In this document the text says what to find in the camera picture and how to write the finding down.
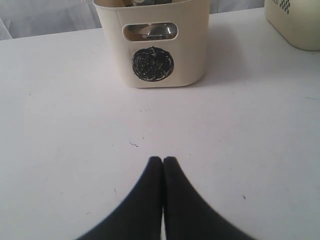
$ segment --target black scribbled circle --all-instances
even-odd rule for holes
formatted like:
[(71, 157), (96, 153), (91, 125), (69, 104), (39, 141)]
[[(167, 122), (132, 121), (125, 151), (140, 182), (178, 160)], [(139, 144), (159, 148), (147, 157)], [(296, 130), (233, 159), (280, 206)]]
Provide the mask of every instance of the black scribbled circle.
[(153, 46), (134, 54), (132, 69), (141, 80), (158, 82), (172, 74), (174, 60), (169, 52)]

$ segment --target table surface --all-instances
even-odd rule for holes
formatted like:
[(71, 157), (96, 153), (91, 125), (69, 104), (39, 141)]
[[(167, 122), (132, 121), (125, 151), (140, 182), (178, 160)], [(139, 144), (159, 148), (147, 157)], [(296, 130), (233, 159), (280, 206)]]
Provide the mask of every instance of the table surface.
[(253, 9), (210, 17), (207, 73), (135, 89), (102, 29), (0, 42), (0, 236), (71, 240), (176, 156), (222, 216), (259, 240), (320, 236), (320, 52)]

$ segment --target white fabric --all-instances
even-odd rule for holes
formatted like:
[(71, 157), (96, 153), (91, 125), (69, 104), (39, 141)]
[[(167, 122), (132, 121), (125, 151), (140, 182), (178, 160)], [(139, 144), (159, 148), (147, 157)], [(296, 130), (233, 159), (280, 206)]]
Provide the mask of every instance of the white fabric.
[[(263, 5), (264, 0), (211, 0), (211, 13)], [(0, 0), (0, 40), (99, 27), (93, 0)]]

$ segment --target cream plastic bin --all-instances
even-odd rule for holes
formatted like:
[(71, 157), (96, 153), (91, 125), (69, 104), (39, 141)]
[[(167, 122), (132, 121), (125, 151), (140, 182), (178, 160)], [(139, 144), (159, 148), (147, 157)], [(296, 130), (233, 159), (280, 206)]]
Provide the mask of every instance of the cream plastic bin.
[(320, 0), (265, 0), (265, 16), (293, 46), (320, 51)]
[[(210, 0), (125, 7), (128, 0), (94, 0), (115, 65), (122, 80), (134, 88), (180, 87), (204, 74)], [(131, 26), (173, 24), (172, 39), (130, 36)]]

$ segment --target checkered pattern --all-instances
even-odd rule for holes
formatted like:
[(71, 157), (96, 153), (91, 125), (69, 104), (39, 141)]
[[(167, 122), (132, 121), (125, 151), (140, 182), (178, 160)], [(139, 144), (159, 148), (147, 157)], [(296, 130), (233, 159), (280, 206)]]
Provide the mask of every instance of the checkered pattern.
[(290, 0), (281, 0), (280, 8), (282, 8), (283, 11), (289, 14), (290, 5)]

